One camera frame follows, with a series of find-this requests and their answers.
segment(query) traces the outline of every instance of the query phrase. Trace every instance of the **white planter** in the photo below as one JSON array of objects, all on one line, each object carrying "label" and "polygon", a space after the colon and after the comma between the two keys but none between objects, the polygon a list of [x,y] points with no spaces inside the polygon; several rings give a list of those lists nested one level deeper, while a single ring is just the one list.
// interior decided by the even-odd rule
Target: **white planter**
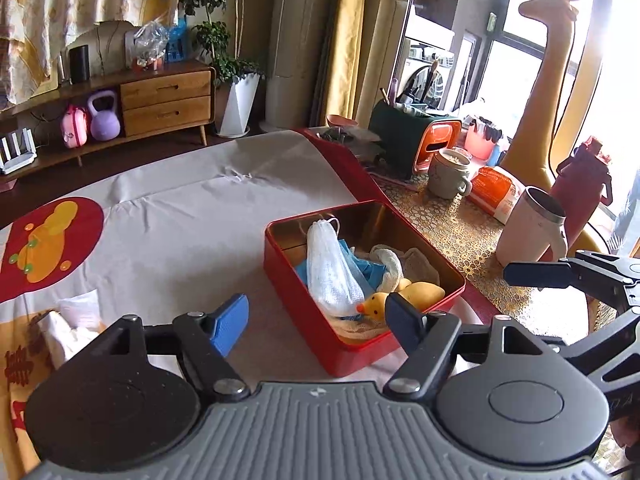
[{"label": "white planter", "polygon": [[249,74],[237,83],[232,83],[226,102],[225,116],[218,135],[227,139],[242,137],[246,133],[251,107],[254,105],[255,90],[260,76]]}]

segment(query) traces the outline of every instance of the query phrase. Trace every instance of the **kettlebell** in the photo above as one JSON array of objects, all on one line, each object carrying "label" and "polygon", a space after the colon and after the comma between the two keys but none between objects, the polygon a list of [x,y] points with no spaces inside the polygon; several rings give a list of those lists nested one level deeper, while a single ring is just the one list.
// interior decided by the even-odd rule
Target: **kettlebell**
[{"label": "kettlebell", "polygon": [[[94,107],[94,100],[99,99],[100,97],[111,97],[113,98],[113,107],[107,108],[106,110],[96,111]],[[116,115],[118,99],[116,97],[116,92],[113,90],[102,90],[101,92],[96,92],[94,95],[89,97],[89,100],[86,102],[87,107],[89,108],[89,113],[91,114],[91,135],[95,140],[111,140],[115,139],[120,134],[120,121],[118,120],[118,116]]]}]

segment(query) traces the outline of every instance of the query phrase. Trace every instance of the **ceramic mug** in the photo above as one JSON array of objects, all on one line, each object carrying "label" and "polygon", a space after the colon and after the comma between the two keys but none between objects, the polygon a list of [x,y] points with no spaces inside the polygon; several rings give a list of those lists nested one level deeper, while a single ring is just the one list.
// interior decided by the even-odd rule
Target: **ceramic mug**
[{"label": "ceramic mug", "polygon": [[429,165],[427,189],[434,195],[448,200],[457,195],[471,193],[471,161],[465,155],[449,148],[434,153]]},{"label": "ceramic mug", "polygon": [[511,262],[536,262],[551,246],[553,261],[567,252],[562,206],[549,193],[527,186],[511,211],[498,240],[495,256],[504,267]]}]

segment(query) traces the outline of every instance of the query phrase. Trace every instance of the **red tin box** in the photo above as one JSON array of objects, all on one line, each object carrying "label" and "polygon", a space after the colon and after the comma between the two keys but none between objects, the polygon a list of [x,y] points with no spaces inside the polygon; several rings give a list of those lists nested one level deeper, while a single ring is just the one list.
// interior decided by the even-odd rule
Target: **red tin box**
[{"label": "red tin box", "polygon": [[440,273],[446,296],[433,309],[448,310],[465,289],[465,279],[437,249],[388,203],[369,200],[277,220],[265,232],[264,270],[291,319],[324,369],[343,377],[384,357],[399,347],[386,331],[372,339],[349,340],[338,336],[306,290],[294,266],[306,258],[306,231],[320,218],[340,221],[340,238],[349,247],[369,251],[385,244],[400,251],[420,249]]}]

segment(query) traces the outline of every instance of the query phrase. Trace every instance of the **green container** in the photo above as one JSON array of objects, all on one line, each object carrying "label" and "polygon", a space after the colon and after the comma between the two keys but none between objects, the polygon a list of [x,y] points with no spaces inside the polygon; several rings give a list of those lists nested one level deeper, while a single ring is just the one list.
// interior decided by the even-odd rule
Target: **green container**
[{"label": "green container", "polygon": [[[369,130],[381,139],[386,162],[405,180],[414,175],[416,165],[428,164],[431,153],[455,145],[462,128],[459,118],[436,110],[423,113],[425,117],[414,117],[379,101],[369,120]],[[436,124],[451,128],[434,128]]]}]

